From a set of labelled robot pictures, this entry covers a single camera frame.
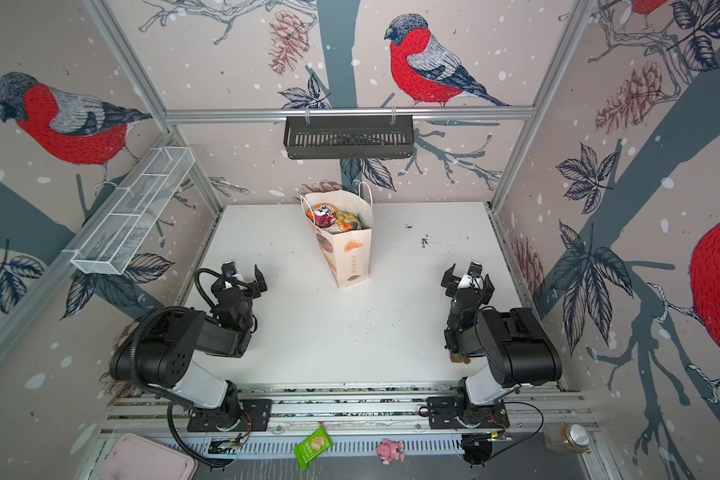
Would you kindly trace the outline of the beige paper bag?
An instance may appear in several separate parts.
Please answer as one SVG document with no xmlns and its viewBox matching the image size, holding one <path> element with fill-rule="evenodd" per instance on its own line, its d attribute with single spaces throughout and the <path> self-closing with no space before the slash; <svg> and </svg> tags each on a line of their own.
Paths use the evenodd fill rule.
<svg viewBox="0 0 720 480">
<path fill-rule="evenodd" d="M 357 192 L 345 190 L 307 193 L 299 197 L 302 210 L 331 270 L 338 288 L 346 288 L 370 277 L 372 227 L 374 223 L 374 199 L 371 187 L 366 182 L 357 185 Z M 338 211 L 357 215 L 363 224 L 362 230 L 331 234 L 327 229 L 315 226 L 307 217 L 310 207 L 319 203 L 334 205 Z"/>
</svg>

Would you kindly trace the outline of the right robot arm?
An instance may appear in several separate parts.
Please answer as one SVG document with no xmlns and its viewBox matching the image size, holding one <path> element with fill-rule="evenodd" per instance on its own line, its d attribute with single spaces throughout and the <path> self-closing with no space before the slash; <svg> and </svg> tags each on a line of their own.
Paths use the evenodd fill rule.
<svg viewBox="0 0 720 480">
<path fill-rule="evenodd" d="M 530 308 L 501 312 L 489 305 L 495 287 L 482 265 L 469 264 L 457 276 L 447 269 L 441 280 L 451 299 L 445 349 L 454 363 L 467 364 L 484 358 L 487 364 L 462 378 L 455 405 L 442 407 L 438 415 L 445 423 L 452 418 L 467 428 L 486 423 L 497 426 L 504 398 L 522 386 L 541 386 L 562 377 L 559 353 Z"/>
</svg>

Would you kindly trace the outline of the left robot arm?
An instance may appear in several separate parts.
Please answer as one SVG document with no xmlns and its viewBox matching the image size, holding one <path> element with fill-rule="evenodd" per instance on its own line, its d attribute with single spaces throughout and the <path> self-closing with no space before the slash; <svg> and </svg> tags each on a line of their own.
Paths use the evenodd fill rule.
<svg viewBox="0 0 720 480">
<path fill-rule="evenodd" d="M 253 301 L 268 287 L 259 268 L 247 281 L 233 261 L 218 271 L 199 268 L 193 280 L 209 310 L 169 306 L 147 314 L 117 347 L 109 374 L 186 408 L 192 431 L 229 431 L 247 418 L 238 388 L 193 356 L 243 357 L 258 330 Z"/>
</svg>

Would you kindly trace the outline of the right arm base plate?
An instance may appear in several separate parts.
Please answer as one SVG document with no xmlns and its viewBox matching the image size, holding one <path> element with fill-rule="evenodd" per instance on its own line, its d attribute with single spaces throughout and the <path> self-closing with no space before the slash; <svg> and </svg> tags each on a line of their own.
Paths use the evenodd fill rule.
<svg viewBox="0 0 720 480">
<path fill-rule="evenodd" d="M 474 405 L 457 396 L 432 396 L 420 412 L 426 411 L 429 427 L 433 430 L 501 429 L 509 428 L 503 403 Z"/>
</svg>

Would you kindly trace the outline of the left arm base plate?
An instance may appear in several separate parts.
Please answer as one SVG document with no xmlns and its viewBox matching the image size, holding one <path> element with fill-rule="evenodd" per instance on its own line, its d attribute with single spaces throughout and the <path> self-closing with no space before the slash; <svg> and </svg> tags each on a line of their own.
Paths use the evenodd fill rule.
<svg viewBox="0 0 720 480">
<path fill-rule="evenodd" d="M 192 433 L 264 432 L 273 402 L 270 399 L 233 400 L 216 409 L 190 410 L 187 430 Z"/>
</svg>

